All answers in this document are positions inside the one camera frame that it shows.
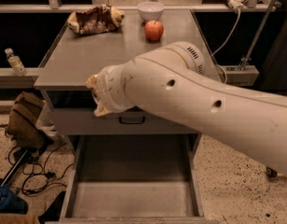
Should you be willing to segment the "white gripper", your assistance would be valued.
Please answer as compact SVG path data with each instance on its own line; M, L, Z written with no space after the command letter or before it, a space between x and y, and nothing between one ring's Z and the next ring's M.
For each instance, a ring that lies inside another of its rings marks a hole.
M123 90L121 81L123 67L123 64L107 66L98 75L88 78L86 86L94 89L96 94L97 107L94 110L96 117L121 113L134 107Z

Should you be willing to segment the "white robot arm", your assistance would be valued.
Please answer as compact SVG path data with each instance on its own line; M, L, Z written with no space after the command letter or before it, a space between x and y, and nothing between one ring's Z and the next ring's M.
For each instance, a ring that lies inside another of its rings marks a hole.
M104 67L86 86L97 117L134 106L205 133L287 176L287 96L235 87L198 73L196 46L175 42Z

